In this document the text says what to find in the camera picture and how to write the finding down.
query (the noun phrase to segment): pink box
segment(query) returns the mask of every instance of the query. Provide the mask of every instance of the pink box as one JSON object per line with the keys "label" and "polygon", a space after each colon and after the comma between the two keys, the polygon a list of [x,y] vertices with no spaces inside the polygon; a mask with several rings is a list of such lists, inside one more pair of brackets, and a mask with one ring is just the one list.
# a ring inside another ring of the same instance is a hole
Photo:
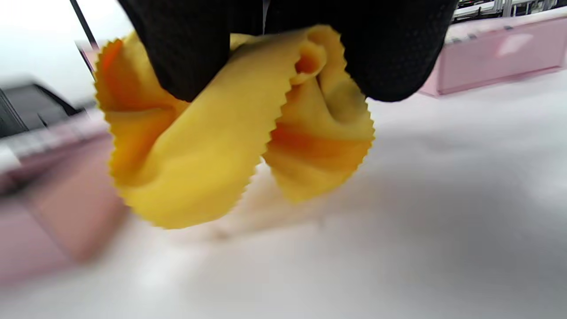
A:
{"label": "pink box", "polygon": [[[495,20],[514,25],[514,18]],[[420,92],[450,94],[560,70],[565,61],[567,19],[514,27],[504,24],[496,30],[449,40]]]}

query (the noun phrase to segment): metal rack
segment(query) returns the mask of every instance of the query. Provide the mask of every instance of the metal rack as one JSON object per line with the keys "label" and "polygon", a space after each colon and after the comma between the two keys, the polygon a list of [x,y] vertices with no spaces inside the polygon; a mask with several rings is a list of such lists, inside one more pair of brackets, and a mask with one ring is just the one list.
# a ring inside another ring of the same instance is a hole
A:
{"label": "metal rack", "polygon": [[470,0],[461,2],[462,7],[456,9],[453,15],[454,23],[501,16],[528,15],[553,9],[558,5],[558,0],[494,0],[490,2],[479,0],[477,4],[472,5]]}

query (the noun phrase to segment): white table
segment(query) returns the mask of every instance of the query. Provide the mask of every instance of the white table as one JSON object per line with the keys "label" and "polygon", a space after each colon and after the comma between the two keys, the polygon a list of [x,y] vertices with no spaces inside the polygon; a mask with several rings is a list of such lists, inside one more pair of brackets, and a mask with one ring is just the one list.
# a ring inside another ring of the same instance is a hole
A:
{"label": "white table", "polygon": [[0,318],[564,319],[567,72],[371,109],[348,184],[293,208],[262,170],[237,212],[303,223],[195,243],[132,218],[101,260],[1,290]]}

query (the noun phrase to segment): yellow cloth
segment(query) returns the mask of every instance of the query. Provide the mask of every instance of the yellow cloth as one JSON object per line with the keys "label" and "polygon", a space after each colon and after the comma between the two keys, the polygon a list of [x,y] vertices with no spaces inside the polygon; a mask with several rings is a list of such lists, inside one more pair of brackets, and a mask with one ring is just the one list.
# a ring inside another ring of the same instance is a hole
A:
{"label": "yellow cloth", "polygon": [[231,49],[191,104],[159,86],[136,34],[99,56],[96,97],[115,137],[111,175],[154,225],[222,217],[261,157],[290,200],[313,198],[344,183],[371,147],[373,122],[331,27],[232,35]]}

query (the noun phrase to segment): black cable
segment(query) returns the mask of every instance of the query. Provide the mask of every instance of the black cable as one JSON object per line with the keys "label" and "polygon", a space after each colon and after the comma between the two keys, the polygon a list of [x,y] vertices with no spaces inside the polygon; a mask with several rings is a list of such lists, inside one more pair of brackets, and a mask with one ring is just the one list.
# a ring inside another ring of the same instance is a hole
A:
{"label": "black cable", "polygon": [[77,0],[70,0],[71,5],[73,6],[73,10],[75,10],[75,14],[81,23],[81,27],[83,27],[84,34],[87,35],[88,42],[91,44],[93,49],[98,49],[98,45],[95,40],[95,36],[92,35],[91,28],[88,26],[87,20],[84,18],[83,11],[79,7]]}

